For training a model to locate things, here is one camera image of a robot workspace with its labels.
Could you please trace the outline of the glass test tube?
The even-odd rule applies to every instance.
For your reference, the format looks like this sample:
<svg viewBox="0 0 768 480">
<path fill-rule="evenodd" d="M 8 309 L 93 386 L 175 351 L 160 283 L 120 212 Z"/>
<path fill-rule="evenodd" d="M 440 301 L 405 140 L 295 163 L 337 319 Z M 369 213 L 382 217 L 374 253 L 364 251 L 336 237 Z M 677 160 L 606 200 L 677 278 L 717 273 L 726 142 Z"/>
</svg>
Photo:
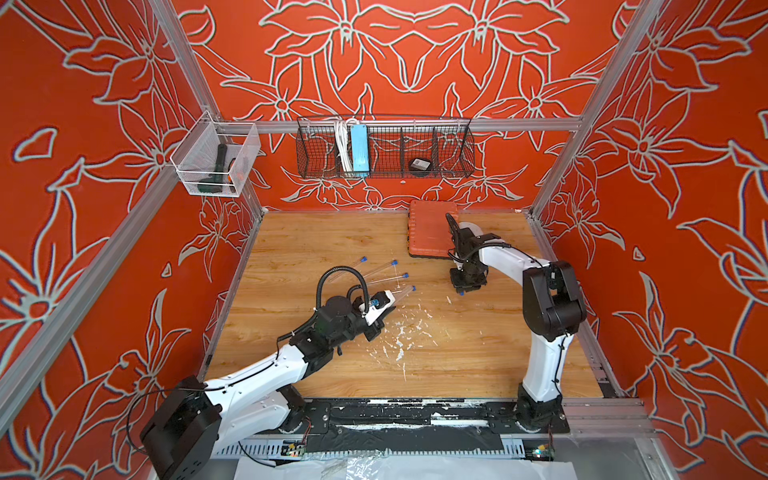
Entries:
<svg viewBox="0 0 768 480">
<path fill-rule="evenodd" d="M 363 278 L 368 280 L 370 278 L 373 278 L 377 274 L 390 269 L 391 267 L 393 267 L 393 266 L 390 265 L 390 263 L 391 262 L 386 263 L 386 264 L 381 265 L 381 266 L 378 266 L 378 267 L 375 267 L 374 269 L 372 269 L 372 270 L 366 272 L 365 274 L 363 274 Z"/>
<path fill-rule="evenodd" d="M 410 290 L 410 287 L 409 288 L 403 288 L 403 289 L 398 290 L 398 291 L 393 291 L 392 294 L 393 294 L 393 297 L 394 297 L 395 301 L 398 302 L 398 301 L 401 301 L 401 300 L 407 298 L 412 293 L 409 290 Z"/>
<path fill-rule="evenodd" d="M 335 268 L 335 272 L 338 274 L 345 274 L 345 273 L 355 274 L 357 272 L 357 267 L 358 267 L 358 264 L 339 265 Z"/>
<path fill-rule="evenodd" d="M 387 282 L 399 282 L 401 280 L 403 280 L 402 275 L 397 275 L 397 276 L 390 276 L 386 278 L 371 280 L 371 281 L 368 281 L 367 283 L 368 285 L 377 285 L 377 284 L 382 284 Z"/>
</svg>

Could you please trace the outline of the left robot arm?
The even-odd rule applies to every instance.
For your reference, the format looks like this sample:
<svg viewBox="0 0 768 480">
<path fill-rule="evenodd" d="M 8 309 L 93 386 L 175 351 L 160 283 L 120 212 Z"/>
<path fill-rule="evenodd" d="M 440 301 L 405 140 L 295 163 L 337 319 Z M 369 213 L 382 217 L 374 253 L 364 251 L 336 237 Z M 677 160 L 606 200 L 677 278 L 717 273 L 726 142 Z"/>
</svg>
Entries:
<svg viewBox="0 0 768 480">
<path fill-rule="evenodd" d="M 341 355 L 348 341 L 376 339 L 400 296 L 371 292 L 354 267 L 324 272 L 311 316 L 278 337 L 276 350 L 234 373 L 208 382 L 188 376 L 155 390 L 161 403 L 131 447 L 146 455 L 160 479 L 191 479 L 211 456 L 245 438 L 304 420 L 305 401 L 296 383 Z"/>
</svg>

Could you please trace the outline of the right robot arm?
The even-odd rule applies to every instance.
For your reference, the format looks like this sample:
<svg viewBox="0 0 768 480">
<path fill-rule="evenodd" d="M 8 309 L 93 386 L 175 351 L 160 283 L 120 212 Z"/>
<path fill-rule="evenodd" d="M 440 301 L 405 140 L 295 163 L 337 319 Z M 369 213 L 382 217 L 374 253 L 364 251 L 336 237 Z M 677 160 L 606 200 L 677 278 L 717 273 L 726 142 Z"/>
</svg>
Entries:
<svg viewBox="0 0 768 480">
<path fill-rule="evenodd" d="M 457 293 L 485 286 L 491 269 L 522 287 L 522 314 L 531 331 L 531 348 L 514 418 L 523 431 L 540 432 L 562 411 L 567 353 L 587 317 L 575 270 L 566 261 L 528 254 L 474 223 L 458 222 L 449 213 L 445 218 L 453 241 L 448 255 L 455 264 L 450 279 Z"/>
</svg>

